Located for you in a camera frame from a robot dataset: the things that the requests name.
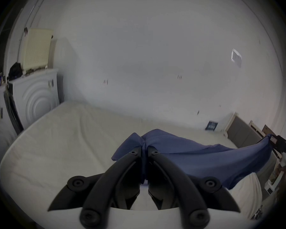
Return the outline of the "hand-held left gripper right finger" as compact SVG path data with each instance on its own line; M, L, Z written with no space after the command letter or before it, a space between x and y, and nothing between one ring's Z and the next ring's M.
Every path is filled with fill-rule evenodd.
M205 228L209 208L240 212L219 179L187 175L155 147L147 148L146 162L149 195L159 210L178 207L183 228Z

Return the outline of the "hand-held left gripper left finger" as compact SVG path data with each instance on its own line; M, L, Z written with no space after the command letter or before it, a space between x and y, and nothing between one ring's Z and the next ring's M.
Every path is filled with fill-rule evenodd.
M141 168L141 147L136 147L104 173L70 178L48 211L82 208L84 228L105 228L111 207L130 210L140 194Z

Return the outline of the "person's right hand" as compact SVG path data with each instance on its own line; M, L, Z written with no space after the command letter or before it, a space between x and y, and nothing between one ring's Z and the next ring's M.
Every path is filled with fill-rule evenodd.
M281 172L283 172L283 175L281 178L281 181L283 181L286 178L286 166L281 166L281 164L279 163L276 167L275 175L278 177Z

